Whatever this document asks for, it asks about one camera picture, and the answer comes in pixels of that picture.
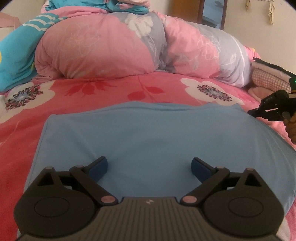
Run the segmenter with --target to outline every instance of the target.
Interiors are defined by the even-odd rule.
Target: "bed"
[[[132,7],[125,5],[122,10]],[[1,240],[17,237],[13,209],[29,184],[28,174],[52,115],[127,102],[192,107],[210,103],[244,111],[259,105],[245,88],[250,82],[250,55],[255,53],[221,30],[158,12],[110,13],[88,6],[44,10],[17,30],[0,43],[0,70],[9,73],[0,78]],[[28,51],[12,57],[10,43],[20,35],[30,36],[31,41],[24,38],[14,51]],[[293,155],[296,146],[283,123],[260,121],[276,134],[276,140],[269,140],[274,148]],[[294,173],[295,158],[272,161],[277,165],[282,161],[285,171]],[[42,165],[48,165],[46,158]],[[268,171],[260,174],[269,175]],[[278,232],[286,241],[296,240],[296,184],[287,177],[274,176],[280,183],[291,181],[291,194],[283,203],[286,217]]]

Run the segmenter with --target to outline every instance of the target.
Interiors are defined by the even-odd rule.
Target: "white flower pattern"
[[[125,24],[127,24],[128,28],[134,31],[139,38],[148,36],[151,32],[151,28],[153,27],[151,16],[138,16],[133,13],[130,13],[127,16]]]
[[[230,106],[234,104],[244,105],[239,98],[226,93],[220,86],[210,81],[199,82],[193,79],[181,79],[181,82],[188,86],[186,92],[193,98],[205,102],[216,102],[219,105]]]
[[[5,99],[7,112],[0,117],[0,124],[21,113],[32,109],[52,99],[55,95],[50,90],[54,80],[34,85],[32,82],[14,87]]]

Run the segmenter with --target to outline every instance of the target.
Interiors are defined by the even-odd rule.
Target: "black device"
[[[14,209],[18,241],[279,241],[284,210],[260,175],[213,168],[194,158],[202,182],[174,197],[124,197],[97,184],[107,172],[100,157],[66,172],[44,168]]]
[[[262,117],[268,121],[284,121],[296,112],[296,78],[290,78],[291,93],[278,90],[261,100],[258,108],[249,110],[253,117]]]

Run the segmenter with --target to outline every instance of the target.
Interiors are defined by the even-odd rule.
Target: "light blue fabric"
[[[27,83],[37,74],[34,58],[38,42],[49,27],[66,18],[41,14],[0,42],[0,92]]]
[[[109,162],[99,184],[123,196],[176,196],[200,185],[194,157],[233,172],[255,168],[284,206],[295,199],[296,152],[239,105],[129,102],[90,112],[51,115],[46,121],[25,189],[46,166],[57,171]]]
[[[119,6],[122,4],[117,0],[49,0],[49,5],[45,9],[47,11],[57,9],[65,6],[87,6],[87,7],[98,7],[105,9],[109,12],[131,12],[134,14],[147,14],[149,13],[148,8],[143,6],[134,5],[132,8],[121,9]]]

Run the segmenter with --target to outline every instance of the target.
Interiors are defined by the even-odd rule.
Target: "floral quilt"
[[[52,114],[95,110],[129,101],[201,106],[240,104],[245,110],[259,103],[244,90],[213,79],[165,71],[120,79],[57,79],[19,85],[0,98],[0,240],[16,239],[13,209],[21,197],[43,125]],[[283,123],[268,123],[292,147]],[[278,235],[296,240],[296,204]]]

